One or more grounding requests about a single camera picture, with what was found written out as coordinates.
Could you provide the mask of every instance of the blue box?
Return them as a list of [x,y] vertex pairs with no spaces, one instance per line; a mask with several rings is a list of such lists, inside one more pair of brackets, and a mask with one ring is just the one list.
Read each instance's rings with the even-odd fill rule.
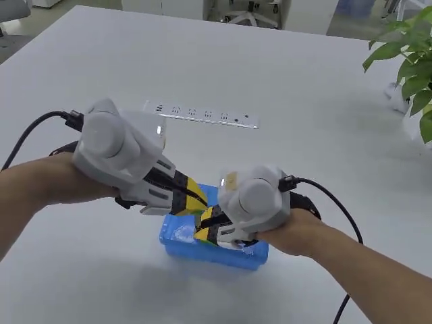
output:
[[[217,205],[217,188],[199,185],[209,199],[209,206]],[[221,263],[243,269],[257,270],[267,261],[269,245],[258,242],[242,250],[230,250],[194,239],[195,219],[193,215],[166,215],[159,240],[169,255],[199,261]]]

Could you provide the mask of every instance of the white power strip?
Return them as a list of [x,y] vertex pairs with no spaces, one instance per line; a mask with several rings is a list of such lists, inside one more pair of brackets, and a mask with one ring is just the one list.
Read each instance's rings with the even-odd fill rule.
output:
[[257,116],[248,113],[222,112],[214,109],[185,108],[179,105],[168,105],[146,101],[144,110],[158,113],[164,117],[192,120],[210,124],[231,125],[245,128],[259,128]]

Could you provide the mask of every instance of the human hand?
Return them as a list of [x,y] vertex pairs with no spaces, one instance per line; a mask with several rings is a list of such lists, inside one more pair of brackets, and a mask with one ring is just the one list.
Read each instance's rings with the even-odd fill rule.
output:
[[309,211],[292,209],[286,223],[256,236],[284,253],[310,257],[321,232],[329,228]]
[[115,188],[96,182],[76,169],[71,153],[59,153],[35,163],[44,176],[47,205],[83,203],[118,195]]

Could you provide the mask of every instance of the black cable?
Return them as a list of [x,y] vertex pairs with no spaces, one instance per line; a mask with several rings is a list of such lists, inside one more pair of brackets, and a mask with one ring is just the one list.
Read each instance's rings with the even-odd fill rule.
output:
[[324,192],[326,195],[328,195],[328,197],[344,213],[344,215],[346,216],[346,218],[348,218],[348,221],[351,223],[351,226],[354,229],[354,232],[356,232],[358,243],[363,244],[362,234],[360,233],[360,230],[358,229],[356,222],[354,221],[354,219],[352,218],[352,216],[350,215],[350,213],[346,210],[345,206],[330,191],[328,191],[326,188],[324,188],[322,185],[320,185],[319,183],[317,183],[315,181],[312,181],[312,180],[309,180],[309,179],[305,179],[305,178],[295,178],[295,179],[296,179],[297,183],[303,182],[305,184],[310,184],[311,186],[314,186],[315,188],[318,188],[319,190],[321,190],[322,192]]
[[[297,178],[294,177],[293,175],[290,175],[279,181],[279,189],[282,192],[285,192],[291,189],[295,189],[297,187],[297,184],[299,183],[310,184],[311,186],[314,186],[315,188],[318,188],[320,191],[324,192],[340,208],[340,210],[344,213],[346,218],[348,218],[348,221],[350,222],[352,228],[354,229],[354,232],[356,233],[358,243],[364,244],[362,234],[360,233],[360,230],[358,229],[357,224],[352,218],[351,214],[346,210],[345,206],[330,191],[328,191],[325,187],[323,187],[319,183],[312,181],[310,179]],[[339,323],[340,317],[342,316],[342,313],[349,300],[350,300],[350,295],[346,294],[344,300],[342,301],[339,307],[339,310],[337,311],[333,324]]]
[[340,304],[339,310],[337,310],[337,314],[335,316],[335,319],[333,320],[333,324],[338,324],[339,323],[340,317],[342,316],[342,313],[343,313],[343,311],[345,309],[345,306],[350,301],[350,299],[351,299],[350,295],[346,294],[344,300]]
[[40,116],[38,119],[36,119],[34,122],[32,122],[26,128],[26,130],[24,130],[24,133],[22,133],[22,135],[20,136],[20,138],[16,142],[11,154],[7,158],[4,166],[1,168],[1,171],[6,170],[11,165],[12,161],[15,159],[15,156],[17,155],[18,151],[20,150],[22,144],[24,143],[24,141],[26,140],[28,135],[33,131],[33,129],[35,129],[35,127],[37,127],[37,125],[39,125],[43,121],[45,121],[51,117],[55,117],[55,116],[58,116],[58,117],[61,117],[63,119],[68,120],[69,113],[66,113],[65,111],[50,111],[49,113],[46,113],[46,114]]

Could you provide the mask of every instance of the chair leg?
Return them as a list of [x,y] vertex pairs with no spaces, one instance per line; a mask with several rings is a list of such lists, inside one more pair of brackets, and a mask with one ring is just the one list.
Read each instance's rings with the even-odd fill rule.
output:
[[396,20],[401,22],[404,19],[406,0],[400,0],[398,6],[398,14],[396,16]]
[[248,19],[252,27],[258,27],[257,20],[255,19],[254,15],[252,15],[250,12],[248,12]]
[[230,20],[228,22],[228,24],[235,25],[235,24],[238,24],[239,22],[242,22],[243,20],[246,20],[246,19],[248,19],[248,16],[246,15],[246,13],[243,13],[243,14],[239,15],[238,17],[235,17],[233,20]]
[[254,16],[257,20],[260,20],[262,22],[265,22],[269,25],[272,25],[273,27],[277,27],[278,23],[275,22],[274,20],[271,20],[263,15],[260,15],[259,13],[254,13]]

